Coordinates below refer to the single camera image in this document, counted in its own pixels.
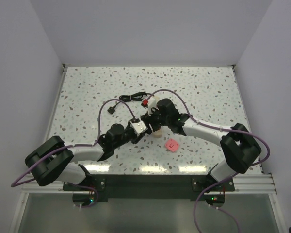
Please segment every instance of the glass panel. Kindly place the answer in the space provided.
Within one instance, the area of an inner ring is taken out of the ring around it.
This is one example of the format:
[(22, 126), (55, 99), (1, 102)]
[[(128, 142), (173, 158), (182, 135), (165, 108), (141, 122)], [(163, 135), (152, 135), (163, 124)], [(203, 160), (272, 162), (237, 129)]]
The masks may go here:
[[(109, 199), (79, 211), (71, 194), (30, 194), (21, 233), (191, 233), (189, 200)], [(278, 233), (268, 195), (227, 195), (223, 209), (238, 220), (242, 233)], [(233, 220), (205, 202), (197, 206), (203, 233), (236, 233)]]

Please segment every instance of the black cable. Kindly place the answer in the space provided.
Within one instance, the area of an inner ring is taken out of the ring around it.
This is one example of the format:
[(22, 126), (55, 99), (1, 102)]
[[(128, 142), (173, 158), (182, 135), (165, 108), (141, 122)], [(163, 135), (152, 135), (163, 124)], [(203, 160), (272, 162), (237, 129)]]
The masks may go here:
[[(122, 100), (123, 102), (131, 102), (131, 101), (142, 101), (145, 97), (147, 97), (148, 95), (151, 95), (151, 93), (147, 93), (145, 91), (141, 91), (141, 92), (137, 92), (135, 94), (132, 95), (121, 95), (119, 97), (120, 100)], [(115, 108), (117, 107), (118, 104), (120, 104), (121, 102), (117, 102), (115, 104), (115, 106), (108, 108), (108, 113), (113, 114), (115, 113)]]

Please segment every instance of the small pink cube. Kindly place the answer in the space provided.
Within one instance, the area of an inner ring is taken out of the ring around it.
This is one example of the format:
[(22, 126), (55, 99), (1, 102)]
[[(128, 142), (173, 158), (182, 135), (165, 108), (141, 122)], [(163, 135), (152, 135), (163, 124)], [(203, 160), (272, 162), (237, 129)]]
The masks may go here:
[(165, 147), (171, 152), (175, 152), (180, 147), (180, 144), (176, 140), (169, 138), (165, 143)]

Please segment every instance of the white wall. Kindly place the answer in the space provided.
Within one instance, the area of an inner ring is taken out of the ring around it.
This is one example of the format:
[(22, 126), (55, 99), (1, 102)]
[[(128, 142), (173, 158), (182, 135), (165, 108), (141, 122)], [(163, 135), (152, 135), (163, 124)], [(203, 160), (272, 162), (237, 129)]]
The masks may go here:
[(271, 0), (32, 0), (63, 63), (235, 64)]
[(0, 233), (7, 232), (25, 157), (43, 140), (61, 63), (28, 0), (0, 0)]
[(270, 144), (274, 176), (291, 226), (291, 0), (273, 0), (236, 65), (251, 128)]

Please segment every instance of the terrazzo table surface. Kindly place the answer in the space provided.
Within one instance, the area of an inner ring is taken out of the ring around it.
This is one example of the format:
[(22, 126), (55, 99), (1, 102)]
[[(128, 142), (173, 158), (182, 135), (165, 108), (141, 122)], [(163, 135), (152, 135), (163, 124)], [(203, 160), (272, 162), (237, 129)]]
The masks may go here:
[[(61, 89), (49, 137), (59, 135), (64, 141), (92, 143), (97, 137), (97, 117), (102, 103), (120, 95), (139, 91), (152, 93), (158, 89), (176, 91), (187, 103), (194, 117), (220, 125), (244, 124), (248, 127), (243, 103), (232, 68), (202, 67), (69, 67)], [(185, 109), (176, 96), (170, 98), (181, 113)], [(120, 104), (114, 115), (102, 111), (101, 130), (112, 124), (126, 127), (131, 119), (128, 109)], [(136, 117), (146, 110), (140, 102), (129, 102)], [(163, 136), (146, 135), (138, 144), (128, 143), (115, 150), (103, 162), (83, 161), (92, 174), (206, 174), (224, 160), (220, 147), (199, 138), (173, 134), (162, 128)], [(172, 153), (164, 144), (172, 138), (180, 148)], [(247, 174), (261, 174), (259, 165)]]

